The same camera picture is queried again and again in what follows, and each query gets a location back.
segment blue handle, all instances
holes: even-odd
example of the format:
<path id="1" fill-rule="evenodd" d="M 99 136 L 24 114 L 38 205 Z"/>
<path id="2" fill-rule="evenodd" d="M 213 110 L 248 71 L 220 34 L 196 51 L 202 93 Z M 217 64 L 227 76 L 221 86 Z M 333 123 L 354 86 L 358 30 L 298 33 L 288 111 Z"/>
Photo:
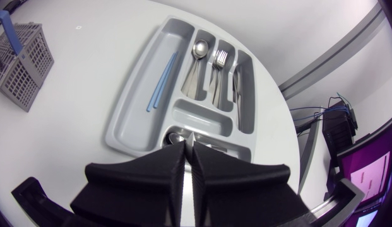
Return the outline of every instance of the blue handle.
<path id="1" fill-rule="evenodd" d="M 146 111 L 147 111 L 147 112 L 150 112 L 150 111 L 151 111 L 152 105 L 155 103 L 155 101 L 156 101 L 156 99 L 157 99 L 157 96 L 158 96 L 158 94 L 159 94 L 160 88 L 162 87 L 162 84 L 163 84 L 163 82 L 165 81 L 165 77 L 166 77 L 168 71 L 170 71 L 170 67 L 172 67 L 172 63 L 173 63 L 173 60 L 174 60 L 176 54 L 177 54 L 177 52 L 174 53 L 174 54 L 172 54 L 172 57 L 170 57 L 170 60 L 169 60 L 168 64 L 166 65 L 166 68 L 165 68 L 165 70 L 163 71 L 163 73 L 162 73 L 162 75 L 161 75 L 161 77 L 160 77 L 160 79 L 159 79 L 159 82 L 158 82 L 158 84 L 157 84 L 157 87 L 156 87 L 155 90 L 153 91 L 151 100 L 150 100 L 150 102 L 149 102 L 149 104 L 148 104 L 148 106 L 147 106 L 147 108 L 146 108 Z"/>
<path id="2" fill-rule="evenodd" d="M 172 66 L 173 66 L 173 63 L 174 63 L 175 60 L 176 60 L 176 56 L 177 56 L 177 52 L 174 54 L 173 60 L 172 60 L 172 62 L 170 63 L 170 66 L 169 66 L 168 71 L 166 72 L 165 78 L 163 79 L 162 87 L 161 87 L 160 90 L 159 90 L 159 93 L 158 93 L 158 96 L 157 96 L 157 100 L 155 101 L 155 104 L 153 105 L 153 108 L 158 108 L 158 104 L 159 104 L 160 97 L 162 96 L 163 90 L 165 89 L 166 82 L 168 81 L 168 77 L 169 77 L 169 74 L 170 74 L 170 70 L 172 70 Z"/>
<path id="3" fill-rule="evenodd" d="M 21 45 L 19 38 L 16 35 L 15 29 L 13 28 L 13 24 L 11 21 L 11 17 L 6 10 L 0 10 L 0 22 L 4 27 L 6 36 L 8 37 L 8 40 L 11 43 L 14 52 L 16 53 L 16 55 L 18 55 L 21 52 L 23 46 Z"/>

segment computer screen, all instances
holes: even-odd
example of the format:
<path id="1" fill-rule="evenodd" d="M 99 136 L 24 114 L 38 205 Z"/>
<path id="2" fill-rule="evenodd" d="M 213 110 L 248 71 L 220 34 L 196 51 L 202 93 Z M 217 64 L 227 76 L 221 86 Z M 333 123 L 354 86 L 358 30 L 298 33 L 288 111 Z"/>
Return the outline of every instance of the computer screen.
<path id="1" fill-rule="evenodd" d="M 365 194 L 359 207 L 382 197 L 392 169 L 392 119 L 339 153 L 338 162 L 343 177 Z"/>
<path id="2" fill-rule="evenodd" d="M 376 204 L 364 211 L 352 214 L 343 225 L 344 227 L 368 227 L 378 212 L 379 206 Z"/>

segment white table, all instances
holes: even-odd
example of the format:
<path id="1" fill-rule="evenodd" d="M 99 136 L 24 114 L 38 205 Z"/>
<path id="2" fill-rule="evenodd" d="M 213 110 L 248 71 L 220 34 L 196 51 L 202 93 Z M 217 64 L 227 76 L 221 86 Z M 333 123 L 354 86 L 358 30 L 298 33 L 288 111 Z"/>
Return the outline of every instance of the white table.
<path id="1" fill-rule="evenodd" d="M 29 113 L 0 93 L 0 210 L 11 224 L 33 225 L 11 195 L 27 177 L 37 178 L 50 199 L 71 210 L 69 203 L 87 183 L 87 164 L 132 159 L 105 144 L 105 131 L 137 57 L 168 15 L 247 50 L 214 24 L 151 1 L 29 0 L 11 15 L 13 23 L 42 23 L 55 59 Z M 288 184 L 297 191 L 299 150 L 291 114 L 268 71 L 248 54 L 258 82 L 253 163 L 286 164 L 291 169 Z M 189 173 L 181 223 L 194 225 Z"/>

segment cutlery basket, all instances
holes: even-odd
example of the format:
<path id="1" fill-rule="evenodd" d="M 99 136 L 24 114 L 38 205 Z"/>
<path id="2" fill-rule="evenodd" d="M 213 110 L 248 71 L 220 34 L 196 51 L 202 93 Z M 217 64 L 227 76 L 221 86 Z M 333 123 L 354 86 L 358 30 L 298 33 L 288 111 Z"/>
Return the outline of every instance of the cutlery basket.
<path id="1" fill-rule="evenodd" d="M 42 25 L 12 25 L 9 13 L 0 11 L 0 92 L 28 112 L 54 63 Z"/>

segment gray plastic cutlery tray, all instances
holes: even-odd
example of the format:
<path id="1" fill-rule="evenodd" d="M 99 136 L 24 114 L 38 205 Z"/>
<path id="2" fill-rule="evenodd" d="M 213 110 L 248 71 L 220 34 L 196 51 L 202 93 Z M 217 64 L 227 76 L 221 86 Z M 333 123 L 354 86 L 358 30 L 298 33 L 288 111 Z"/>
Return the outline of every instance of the gray plastic cutlery tray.
<path id="1" fill-rule="evenodd" d="M 183 83 L 195 61 L 195 41 L 208 42 L 206 57 L 200 59 L 196 99 L 184 95 Z M 222 69 L 220 108 L 208 92 L 212 63 L 218 50 L 228 53 Z M 146 111 L 154 89 L 172 54 L 177 52 L 158 108 Z M 237 70 L 242 95 L 241 125 L 233 102 L 232 76 Z M 169 16 L 146 46 L 121 93 L 106 133 L 106 143 L 139 157 L 167 145 L 165 137 L 176 132 L 187 138 L 227 149 L 231 156 L 251 162 L 256 145 L 256 90 L 252 58 L 236 45 L 201 27 Z"/>

